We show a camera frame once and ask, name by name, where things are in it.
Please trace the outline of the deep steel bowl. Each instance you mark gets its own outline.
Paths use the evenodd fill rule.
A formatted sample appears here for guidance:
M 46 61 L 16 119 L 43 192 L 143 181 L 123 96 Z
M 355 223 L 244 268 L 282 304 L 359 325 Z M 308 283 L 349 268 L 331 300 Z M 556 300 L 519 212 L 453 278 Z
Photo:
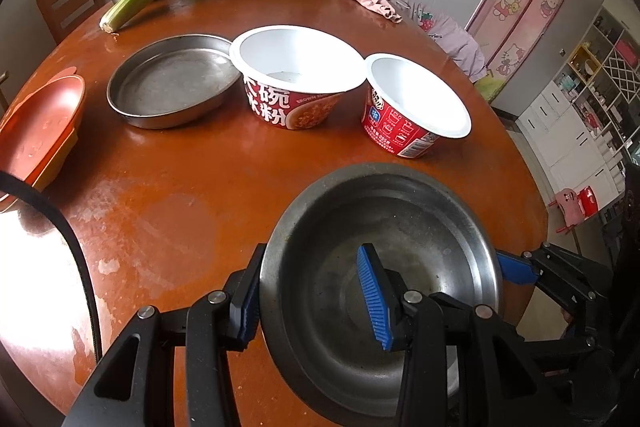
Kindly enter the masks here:
M 431 176 L 369 162 L 300 193 L 273 229 L 260 269 L 262 331 L 293 392 L 343 426 L 389 426 L 405 357 L 432 356 L 440 399 L 459 387 L 442 340 L 446 296 L 498 308 L 498 261 L 480 220 Z

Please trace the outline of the small red paper noodle bowl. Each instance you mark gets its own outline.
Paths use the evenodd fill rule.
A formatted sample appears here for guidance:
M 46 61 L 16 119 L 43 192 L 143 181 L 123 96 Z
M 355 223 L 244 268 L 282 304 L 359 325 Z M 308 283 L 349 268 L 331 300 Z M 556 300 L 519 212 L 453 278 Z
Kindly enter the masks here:
M 416 159 L 439 139 L 460 140 L 472 130 L 468 109 L 434 72 L 408 58 L 369 55 L 361 124 L 386 152 Z

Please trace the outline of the pink child stool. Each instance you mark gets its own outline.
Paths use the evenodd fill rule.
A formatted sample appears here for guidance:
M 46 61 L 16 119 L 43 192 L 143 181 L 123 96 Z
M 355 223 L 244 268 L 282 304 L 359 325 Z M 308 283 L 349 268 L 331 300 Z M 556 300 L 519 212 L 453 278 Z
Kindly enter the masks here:
M 558 207 L 561 210 L 564 225 L 559 227 L 556 233 L 565 234 L 570 233 L 577 225 L 596 215 L 599 210 L 597 196 L 590 185 L 583 187 L 578 192 L 571 188 L 564 188 L 554 195 L 548 207 Z

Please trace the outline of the large red paper noodle bowl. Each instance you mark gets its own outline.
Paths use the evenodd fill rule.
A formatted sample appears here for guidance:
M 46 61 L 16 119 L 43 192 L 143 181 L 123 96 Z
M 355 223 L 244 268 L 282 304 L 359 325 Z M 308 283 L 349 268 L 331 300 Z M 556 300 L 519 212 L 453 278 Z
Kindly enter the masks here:
M 322 124 L 345 93 L 366 80 L 360 53 L 326 32 L 271 25 L 243 32 L 230 46 L 252 112 L 266 124 L 307 130 Z

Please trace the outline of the brown wooden slat chair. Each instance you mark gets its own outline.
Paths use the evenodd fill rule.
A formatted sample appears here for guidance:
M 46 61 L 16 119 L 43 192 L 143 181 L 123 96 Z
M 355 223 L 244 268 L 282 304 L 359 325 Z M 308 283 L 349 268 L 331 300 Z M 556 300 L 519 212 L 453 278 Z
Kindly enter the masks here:
M 56 44 L 60 44 L 105 0 L 36 0 L 38 9 Z

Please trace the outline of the pink clothing on chair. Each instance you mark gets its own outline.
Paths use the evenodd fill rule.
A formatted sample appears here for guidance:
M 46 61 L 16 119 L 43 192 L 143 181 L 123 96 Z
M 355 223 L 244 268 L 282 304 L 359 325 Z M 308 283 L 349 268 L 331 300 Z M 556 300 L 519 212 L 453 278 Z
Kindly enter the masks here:
M 434 13 L 410 0 L 390 0 L 402 16 L 409 17 L 476 83 L 487 75 L 486 58 L 476 40 L 451 16 Z

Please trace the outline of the orange bear-shaped plate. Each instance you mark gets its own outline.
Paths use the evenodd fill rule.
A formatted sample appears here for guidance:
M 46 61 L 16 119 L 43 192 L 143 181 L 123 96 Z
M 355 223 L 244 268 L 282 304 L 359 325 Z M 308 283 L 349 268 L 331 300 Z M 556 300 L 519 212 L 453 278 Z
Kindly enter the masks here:
M 47 138 L 59 135 L 71 124 L 77 124 L 78 132 L 85 98 L 85 79 L 75 67 L 63 69 L 15 107 L 1 125 L 1 133 Z

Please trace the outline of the shallow steel round pan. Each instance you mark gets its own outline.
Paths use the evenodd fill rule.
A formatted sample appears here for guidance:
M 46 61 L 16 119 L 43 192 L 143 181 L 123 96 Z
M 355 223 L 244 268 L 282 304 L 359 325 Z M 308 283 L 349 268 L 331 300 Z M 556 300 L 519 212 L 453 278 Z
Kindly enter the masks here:
M 221 106 L 240 79 L 230 46 L 228 39 L 209 34 L 153 42 L 116 69 L 107 83 L 107 103 L 140 129 L 189 124 Z

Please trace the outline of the yellow shell-shaped plate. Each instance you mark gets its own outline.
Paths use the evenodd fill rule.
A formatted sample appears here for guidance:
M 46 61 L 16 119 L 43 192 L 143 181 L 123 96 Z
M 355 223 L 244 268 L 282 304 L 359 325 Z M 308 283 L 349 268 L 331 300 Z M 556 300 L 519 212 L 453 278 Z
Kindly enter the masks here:
M 77 124 L 47 138 L 2 132 L 1 170 L 42 191 L 61 171 L 77 141 Z

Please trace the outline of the white shelf cabinet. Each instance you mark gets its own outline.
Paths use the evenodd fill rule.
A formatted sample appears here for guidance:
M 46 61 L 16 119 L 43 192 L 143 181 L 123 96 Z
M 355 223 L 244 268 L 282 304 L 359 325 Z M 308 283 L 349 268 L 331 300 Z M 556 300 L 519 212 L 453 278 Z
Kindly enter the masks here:
M 518 129 L 554 191 L 589 186 L 600 209 L 623 194 L 639 162 L 639 9 L 604 0 Z

